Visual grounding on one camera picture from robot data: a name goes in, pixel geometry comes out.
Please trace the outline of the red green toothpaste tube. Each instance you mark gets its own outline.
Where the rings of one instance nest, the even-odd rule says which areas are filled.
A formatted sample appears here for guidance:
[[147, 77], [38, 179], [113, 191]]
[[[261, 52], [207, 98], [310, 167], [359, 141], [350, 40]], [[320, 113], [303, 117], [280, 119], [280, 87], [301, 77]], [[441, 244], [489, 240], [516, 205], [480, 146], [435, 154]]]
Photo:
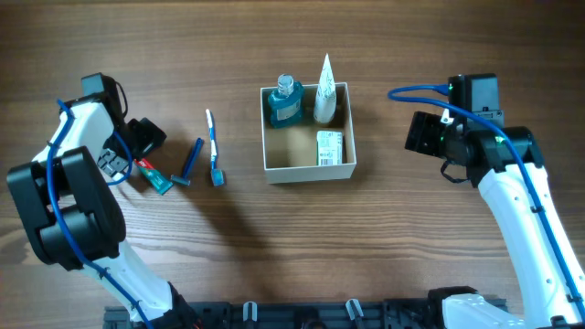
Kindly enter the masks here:
[[133, 162], [159, 195], [163, 196], [173, 187], [173, 183], [155, 169], [146, 158]]

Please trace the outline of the blue disposable razor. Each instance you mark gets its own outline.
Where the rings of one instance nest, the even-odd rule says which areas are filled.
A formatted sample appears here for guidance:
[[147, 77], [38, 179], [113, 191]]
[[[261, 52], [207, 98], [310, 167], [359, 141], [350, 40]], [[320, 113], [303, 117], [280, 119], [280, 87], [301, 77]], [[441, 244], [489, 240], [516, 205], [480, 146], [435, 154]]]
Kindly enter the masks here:
[[191, 181], [189, 179], [190, 173], [194, 168], [195, 162], [200, 154], [204, 140], [197, 138], [191, 151], [184, 163], [183, 170], [180, 175], [171, 175], [171, 181], [181, 186], [190, 186]]

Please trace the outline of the blue white toothbrush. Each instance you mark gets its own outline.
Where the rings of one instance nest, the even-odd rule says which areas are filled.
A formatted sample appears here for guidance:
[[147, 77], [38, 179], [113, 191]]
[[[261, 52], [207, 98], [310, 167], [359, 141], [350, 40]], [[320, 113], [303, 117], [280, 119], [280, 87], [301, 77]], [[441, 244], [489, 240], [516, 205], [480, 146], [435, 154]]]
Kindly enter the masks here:
[[207, 127], [210, 138], [210, 175], [213, 186], [225, 185], [224, 172], [218, 168], [218, 147], [214, 117], [210, 109], [206, 109]]

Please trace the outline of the green white soap bar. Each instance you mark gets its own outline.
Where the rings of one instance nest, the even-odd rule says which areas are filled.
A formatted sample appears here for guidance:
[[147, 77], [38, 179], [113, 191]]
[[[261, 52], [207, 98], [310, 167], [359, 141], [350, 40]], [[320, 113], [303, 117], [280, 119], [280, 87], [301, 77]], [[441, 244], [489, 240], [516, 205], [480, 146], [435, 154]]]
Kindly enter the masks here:
[[318, 131], [317, 164], [319, 166], [341, 165], [343, 163], [343, 134], [337, 131]]

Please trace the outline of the white lotion tube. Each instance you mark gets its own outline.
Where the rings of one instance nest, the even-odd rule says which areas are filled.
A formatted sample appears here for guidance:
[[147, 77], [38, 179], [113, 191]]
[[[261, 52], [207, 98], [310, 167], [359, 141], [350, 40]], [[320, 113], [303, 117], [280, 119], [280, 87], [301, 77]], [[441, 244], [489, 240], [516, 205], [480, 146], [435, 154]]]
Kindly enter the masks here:
[[335, 108], [335, 78], [329, 55], [326, 54], [315, 94], [314, 120], [319, 124], [328, 124], [335, 116]]

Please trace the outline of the blue mouthwash bottle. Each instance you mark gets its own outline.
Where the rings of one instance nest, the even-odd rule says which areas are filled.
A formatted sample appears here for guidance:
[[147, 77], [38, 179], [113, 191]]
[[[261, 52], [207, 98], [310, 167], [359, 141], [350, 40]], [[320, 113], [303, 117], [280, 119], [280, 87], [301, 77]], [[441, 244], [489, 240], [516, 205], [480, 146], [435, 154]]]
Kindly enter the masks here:
[[277, 79], [277, 88], [268, 98], [270, 122], [279, 129], [295, 125], [303, 118], [304, 87], [292, 75], [282, 74]]

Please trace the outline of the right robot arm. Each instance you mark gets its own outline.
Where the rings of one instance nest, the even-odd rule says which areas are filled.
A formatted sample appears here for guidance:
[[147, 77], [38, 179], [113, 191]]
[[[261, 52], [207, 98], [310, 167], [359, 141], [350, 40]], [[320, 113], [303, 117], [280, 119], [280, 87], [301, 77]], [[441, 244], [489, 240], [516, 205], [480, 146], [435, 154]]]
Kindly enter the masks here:
[[544, 157], [525, 126], [507, 127], [493, 73], [458, 75], [432, 85], [444, 101], [415, 97], [415, 87], [391, 90], [393, 101], [442, 108], [417, 111], [406, 149], [465, 168], [502, 233], [524, 305], [517, 317], [469, 287], [430, 292], [439, 328], [581, 328], [584, 271], [555, 209]]

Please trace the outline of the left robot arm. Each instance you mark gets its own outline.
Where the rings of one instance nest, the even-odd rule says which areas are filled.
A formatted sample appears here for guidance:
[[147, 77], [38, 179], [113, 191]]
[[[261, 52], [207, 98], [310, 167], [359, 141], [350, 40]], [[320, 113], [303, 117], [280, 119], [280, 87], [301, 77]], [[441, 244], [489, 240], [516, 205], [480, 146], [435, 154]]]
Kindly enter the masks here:
[[81, 86], [82, 97], [58, 104], [58, 129], [46, 147], [7, 174], [31, 247], [47, 265], [94, 279], [139, 328], [194, 328], [194, 310], [127, 241], [111, 191], [166, 135], [146, 118], [125, 119], [127, 100], [114, 78], [95, 73]]

